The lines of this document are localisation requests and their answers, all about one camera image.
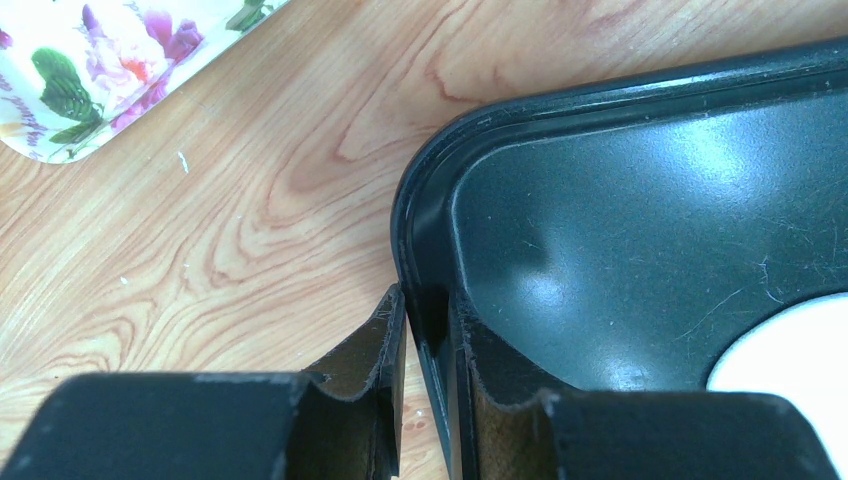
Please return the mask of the black baking tray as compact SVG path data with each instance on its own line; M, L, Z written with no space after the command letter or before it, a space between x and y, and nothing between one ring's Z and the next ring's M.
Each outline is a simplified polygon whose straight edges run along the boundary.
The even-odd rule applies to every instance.
M460 297L579 390L758 393L708 376L764 321L847 291L847 41L467 113L408 166L391 242L451 478Z

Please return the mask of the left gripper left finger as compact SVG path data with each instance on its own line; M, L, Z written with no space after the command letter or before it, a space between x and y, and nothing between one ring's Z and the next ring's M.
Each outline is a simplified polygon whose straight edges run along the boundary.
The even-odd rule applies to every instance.
M88 373L42 403L5 479L389 479L399 472L406 327L391 286L297 372Z

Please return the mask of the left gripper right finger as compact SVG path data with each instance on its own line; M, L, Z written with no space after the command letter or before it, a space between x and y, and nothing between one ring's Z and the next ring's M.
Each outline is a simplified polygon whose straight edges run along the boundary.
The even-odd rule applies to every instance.
M585 391L450 306L455 479L834 479L811 423L763 393Z

